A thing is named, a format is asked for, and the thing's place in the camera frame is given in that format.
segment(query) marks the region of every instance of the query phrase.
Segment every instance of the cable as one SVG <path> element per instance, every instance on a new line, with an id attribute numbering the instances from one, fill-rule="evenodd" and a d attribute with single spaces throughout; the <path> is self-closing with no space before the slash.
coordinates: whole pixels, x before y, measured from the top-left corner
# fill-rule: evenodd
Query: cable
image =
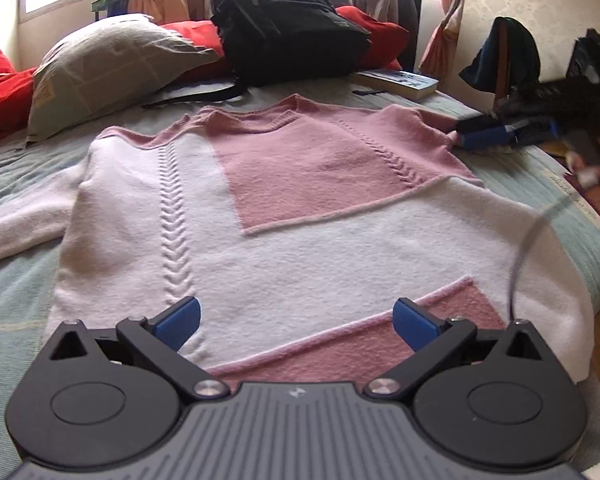
<path id="1" fill-rule="evenodd" d="M 572 201 L 573 198 L 577 197 L 580 193 L 577 191 L 569 193 L 567 196 L 561 198 L 557 203 L 552 205 L 547 211 L 545 211 L 540 218 L 536 220 L 536 222 L 531 226 L 531 229 L 526 232 L 525 238 L 522 240 L 520 244 L 520 248 L 518 250 L 518 254 L 513 263 L 513 267 L 511 269 L 511 274 L 509 277 L 509 321 L 513 321 L 515 319 L 513 313 L 513 302 L 514 296 L 516 293 L 516 285 L 518 284 L 518 278 L 520 277 L 520 269 L 522 268 L 522 264 L 525 262 L 526 256 L 529 254 L 529 251 L 532 249 L 538 236 L 540 235 L 542 228 L 545 225 L 549 224 L 551 220 L 554 219 L 555 216 L 558 215 L 565 207 L 567 207 Z"/>

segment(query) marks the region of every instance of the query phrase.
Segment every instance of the backpack strap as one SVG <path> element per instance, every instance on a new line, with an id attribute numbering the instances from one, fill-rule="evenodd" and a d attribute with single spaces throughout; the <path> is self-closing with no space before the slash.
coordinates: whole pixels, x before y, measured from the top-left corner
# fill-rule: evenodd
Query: backpack strap
<path id="1" fill-rule="evenodd" d="M 212 103 L 216 101 L 228 101 L 235 97 L 240 97 L 247 91 L 247 85 L 240 80 L 233 85 L 211 92 L 194 92 L 191 94 L 179 95 L 170 99 L 162 99 L 159 101 L 149 102 L 141 106 L 143 110 L 151 110 L 152 108 L 164 105 L 173 105 L 177 103 Z"/>

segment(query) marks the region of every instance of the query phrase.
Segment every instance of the bed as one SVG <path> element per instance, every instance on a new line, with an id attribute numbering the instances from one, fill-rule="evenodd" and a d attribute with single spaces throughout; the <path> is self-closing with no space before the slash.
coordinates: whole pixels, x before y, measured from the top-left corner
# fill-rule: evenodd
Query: bed
<path id="1" fill-rule="evenodd" d="M 440 92 L 419 104 L 392 94 L 357 96 L 343 79 L 280 84 L 251 89 L 244 96 L 219 104 L 233 111 L 258 110 L 293 93 L 327 104 L 383 108 L 389 104 L 421 106 L 461 118 L 473 110 Z M 201 85 L 196 91 L 214 89 Z M 191 88 L 171 90 L 168 96 Z M 118 124 L 144 134 L 154 134 L 202 105 L 177 104 L 155 110 L 128 108 L 89 123 L 67 129 L 24 149 L 26 132 L 0 142 L 0 204 L 18 196 L 45 177 L 77 164 L 90 142 L 104 128 Z M 497 194 L 542 210 L 566 191 L 563 168 L 538 148 L 515 153 L 483 155 L 456 151 L 456 155 Z M 554 229 L 590 293 L 595 312 L 600 309 L 600 219 L 583 203 L 570 206 L 553 222 Z M 48 316 L 54 273 L 58 267 L 60 240 L 52 240 L 18 256 L 0 261 L 0 478 L 18 463 L 3 424 L 9 396 L 42 343 Z M 583 470 L 600 462 L 600 386 L 592 375 L 579 385 L 589 407 L 589 425 L 574 466 Z"/>

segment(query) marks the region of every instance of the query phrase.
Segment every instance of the dark jacket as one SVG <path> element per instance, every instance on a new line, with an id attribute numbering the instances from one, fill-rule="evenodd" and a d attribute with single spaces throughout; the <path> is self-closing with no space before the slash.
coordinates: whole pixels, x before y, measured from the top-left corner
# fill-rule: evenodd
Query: dark jacket
<path id="1" fill-rule="evenodd" d="M 422 0 L 398 0 L 398 25 L 409 31 L 409 43 L 398 56 L 398 62 L 407 72 L 415 68 L 421 5 Z"/>
<path id="2" fill-rule="evenodd" d="M 531 32 L 513 18 L 497 17 L 491 32 L 471 66 L 460 72 L 460 77 L 470 86 L 482 92 L 496 91 L 499 58 L 499 29 L 501 20 L 507 25 L 509 43 L 509 85 L 538 81 L 540 77 L 540 56 Z"/>

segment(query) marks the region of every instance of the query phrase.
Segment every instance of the metal screw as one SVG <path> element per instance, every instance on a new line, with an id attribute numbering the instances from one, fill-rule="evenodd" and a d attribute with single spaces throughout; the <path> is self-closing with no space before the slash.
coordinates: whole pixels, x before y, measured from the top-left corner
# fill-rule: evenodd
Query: metal screw
<path id="1" fill-rule="evenodd" d="M 207 379 L 196 383 L 193 387 L 193 391 L 200 397 L 217 397 L 222 395 L 226 391 L 226 386 L 220 381 L 215 379 Z"/>
<path id="2" fill-rule="evenodd" d="M 386 377 L 374 379 L 368 384 L 369 391 L 376 395 L 393 395 L 400 389 L 400 383 Z"/>

